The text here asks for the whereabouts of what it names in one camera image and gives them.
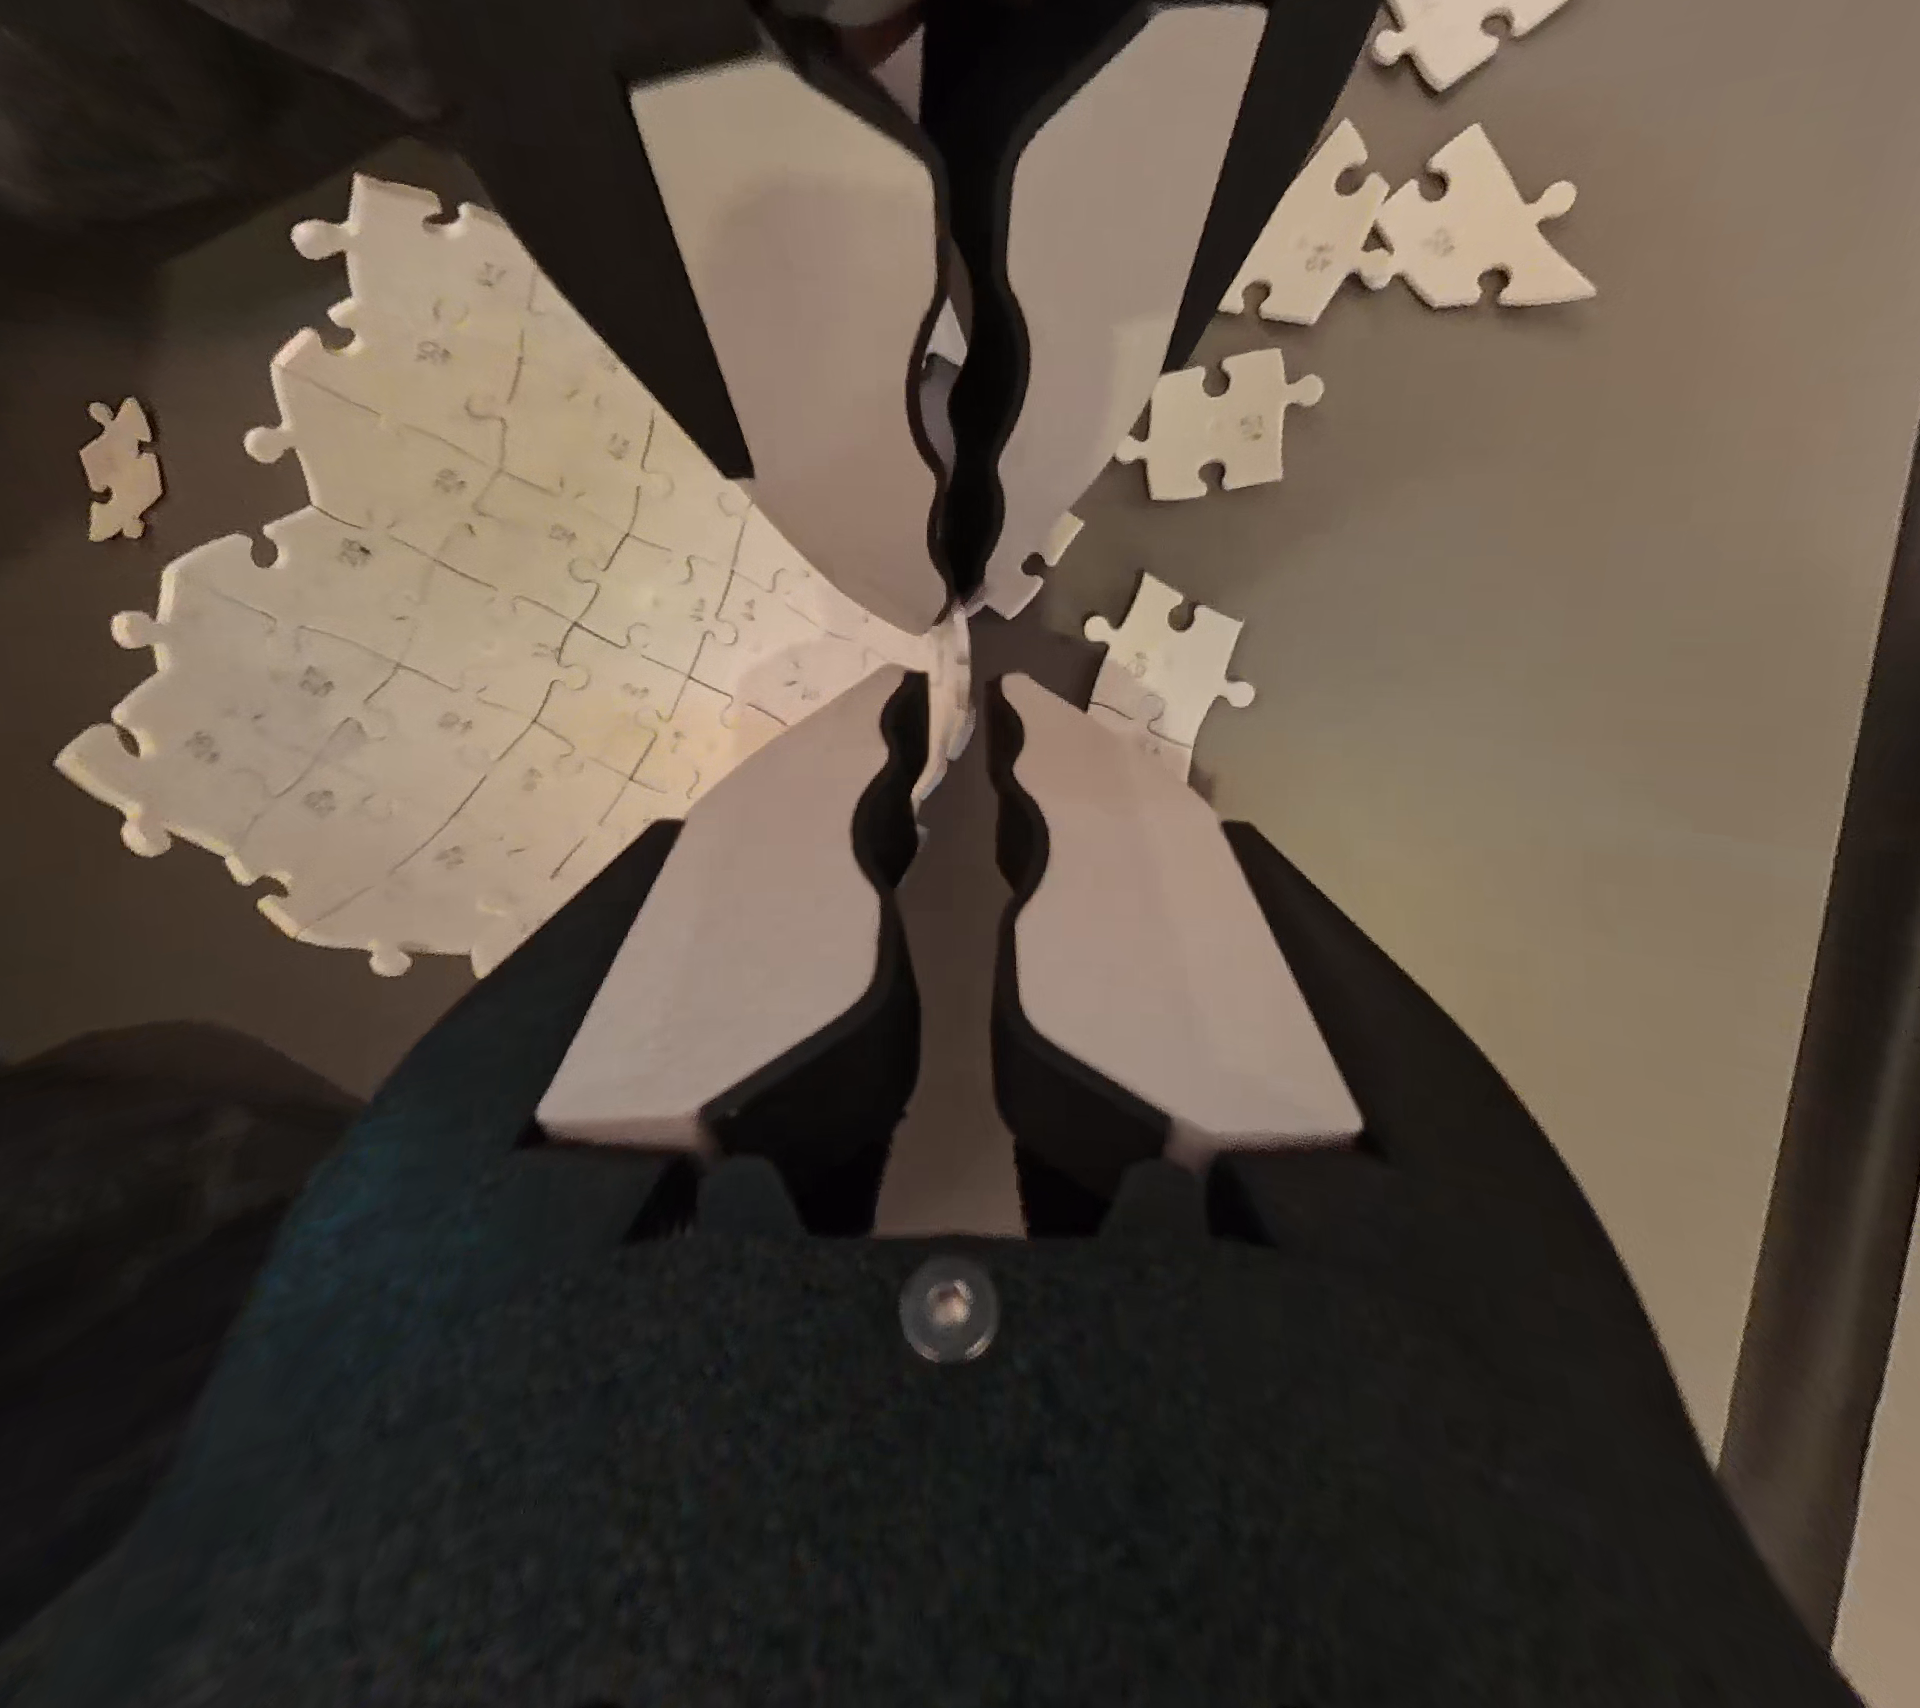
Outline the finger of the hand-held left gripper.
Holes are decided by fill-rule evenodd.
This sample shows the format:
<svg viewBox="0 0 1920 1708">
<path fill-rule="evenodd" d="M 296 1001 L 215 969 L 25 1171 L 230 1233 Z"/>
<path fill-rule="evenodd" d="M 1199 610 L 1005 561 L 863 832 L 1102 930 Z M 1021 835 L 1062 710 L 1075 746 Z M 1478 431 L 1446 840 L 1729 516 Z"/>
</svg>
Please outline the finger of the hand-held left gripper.
<svg viewBox="0 0 1920 1708">
<path fill-rule="evenodd" d="M 955 599 L 923 364 L 949 295 L 949 175 L 818 29 L 746 17 L 725 63 L 631 107 L 733 419 L 743 489 L 831 587 L 898 630 Z"/>
<path fill-rule="evenodd" d="M 1242 102 L 1260 0 L 1026 0 L 936 99 L 971 297 L 941 545 L 980 610 L 1163 374 Z"/>
</svg>

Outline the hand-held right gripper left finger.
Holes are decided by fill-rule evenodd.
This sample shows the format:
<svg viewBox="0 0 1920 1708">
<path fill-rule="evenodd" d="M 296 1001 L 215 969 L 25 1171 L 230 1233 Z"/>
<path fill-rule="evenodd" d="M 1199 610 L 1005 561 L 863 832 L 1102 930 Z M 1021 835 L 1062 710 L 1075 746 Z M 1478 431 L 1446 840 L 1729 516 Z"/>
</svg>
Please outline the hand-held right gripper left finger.
<svg viewBox="0 0 1920 1708">
<path fill-rule="evenodd" d="M 923 1064 L 901 883 L 921 851 L 925 671 L 878 668 L 679 823 L 538 1105 L 540 1135 L 771 1165 L 868 1237 Z"/>
</svg>

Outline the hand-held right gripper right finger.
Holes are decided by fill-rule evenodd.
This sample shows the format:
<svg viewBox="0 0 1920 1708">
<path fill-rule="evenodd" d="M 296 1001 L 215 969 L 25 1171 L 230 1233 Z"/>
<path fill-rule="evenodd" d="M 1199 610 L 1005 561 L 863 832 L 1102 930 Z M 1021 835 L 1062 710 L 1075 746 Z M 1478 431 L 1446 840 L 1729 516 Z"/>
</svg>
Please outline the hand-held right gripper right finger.
<svg viewBox="0 0 1920 1708">
<path fill-rule="evenodd" d="M 1094 1237 L 1138 1169 L 1350 1154 L 1366 1123 L 1230 829 L 1089 712 L 990 686 L 990 1075 L 1026 1237 Z"/>
</svg>

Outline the partly built white puzzle ball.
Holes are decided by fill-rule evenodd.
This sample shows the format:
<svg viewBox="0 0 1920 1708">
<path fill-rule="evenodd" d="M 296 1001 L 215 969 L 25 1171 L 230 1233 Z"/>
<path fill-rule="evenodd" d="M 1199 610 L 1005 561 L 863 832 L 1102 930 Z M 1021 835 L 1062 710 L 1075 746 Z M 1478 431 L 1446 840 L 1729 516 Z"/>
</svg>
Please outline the partly built white puzzle ball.
<svg viewBox="0 0 1920 1708">
<path fill-rule="evenodd" d="M 123 845 L 193 846 L 283 934 L 493 971 L 647 829 L 883 668 L 927 675 L 936 787 L 962 617 L 831 587 L 600 344 L 493 212 L 371 175 L 292 230 L 340 335 L 273 356 L 245 451 L 305 502 L 127 610 L 149 673 L 55 767 Z"/>
</svg>

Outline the single white puzzle piece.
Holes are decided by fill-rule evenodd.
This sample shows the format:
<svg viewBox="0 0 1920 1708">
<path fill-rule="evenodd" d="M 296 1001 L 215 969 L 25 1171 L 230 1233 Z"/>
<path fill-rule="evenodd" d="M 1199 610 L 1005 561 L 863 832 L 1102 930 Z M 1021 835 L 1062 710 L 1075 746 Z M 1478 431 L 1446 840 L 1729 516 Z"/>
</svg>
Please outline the single white puzzle piece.
<svg viewBox="0 0 1920 1708">
<path fill-rule="evenodd" d="M 96 434 L 78 454 L 91 493 L 89 543 L 137 543 L 164 494 L 155 428 L 133 397 L 114 406 L 89 403 L 89 416 Z"/>
</svg>

